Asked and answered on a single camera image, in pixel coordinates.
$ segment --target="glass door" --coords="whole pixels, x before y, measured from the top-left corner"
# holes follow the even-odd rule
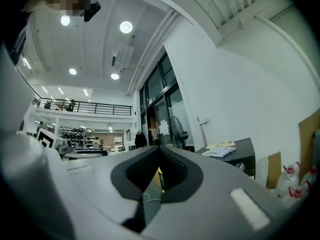
[[[165,99],[160,100],[155,106],[155,117],[158,126],[158,133],[161,145],[171,144],[170,117]]]

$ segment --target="cable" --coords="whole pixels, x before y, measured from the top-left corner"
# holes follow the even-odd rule
[[[147,200],[147,201],[142,202],[143,204],[148,203],[148,202],[161,201],[161,199],[156,199],[156,198],[154,198],[154,199],[151,199],[151,200],[150,200],[150,195],[149,195],[149,194],[147,194],[147,193],[143,193],[143,195],[148,195],[148,200]]]
[[[231,0],[226,0],[226,1],[227,1],[227,2],[229,3],[229,5],[233,8],[235,14],[238,15],[239,20],[240,20],[241,27],[243,28],[243,27],[244,27],[244,26],[243,26],[243,22],[242,22],[242,19],[241,19],[241,17],[240,17],[240,14],[238,13],[237,9],[236,9],[236,8],[234,7],[234,5],[232,4]]]

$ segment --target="railing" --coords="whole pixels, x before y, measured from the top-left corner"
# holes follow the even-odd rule
[[[36,97],[33,99],[32,104],[37,108],[47,110],[117,116],[131,116],[132,108],[132,106],[92,103],[76,100],[68,101],[64,99],[50,98],[40,98],[39,100],[37,100]]]

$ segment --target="plastic bottle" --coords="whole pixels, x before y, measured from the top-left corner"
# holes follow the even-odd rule
[[[307,193],[305,193],[302,190],[301,186],[298,186],[297,189],[293,189],[292,187],[289,187],[287,190],[287,195],[282,198],[282,203],[286,207],[290,207],[299,200],[301,200],[303,197],[305,197]]]
[[[275,192],[278,196],[284,197],[288,194],[288,189],[291,187],[294,190],[299,185],[299,175],[295,173],[293,165],[289,165],[288,168],[283,166],[284,172],[276,183]]]
[[[300,171],[300,163],[299,163],[299,162],[295,162],[295,163],[293,164],[293,169],[294,169],[294,172],[295,172],[296,174],[299,174],[299,171]]]
[[[308,171],[301,180],[300,185],[302,187],[302,190],[305,192],[310,192],[312,186],[317,180],[317,176],[318,170],[315,166],[313,166],[311,170]]]

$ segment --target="red cap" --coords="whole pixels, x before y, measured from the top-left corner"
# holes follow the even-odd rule
[[[294,194],[293,194],[293,196],[294,196],[294,198],[302,198],[303,197],[303,193],[302,193],[302,191],[301,190],[295,190],[294,191]]]
[[[286,172],[287,172],[288,174],[293,174],[293,173],[295,172],[295,169],[294,169],[293,167],[289,166],[289,167],[286,169]]]
[[[312,166],[311,170],[310,170],[311,174],[317,174],[318,173],[318,169],[314,166]]]

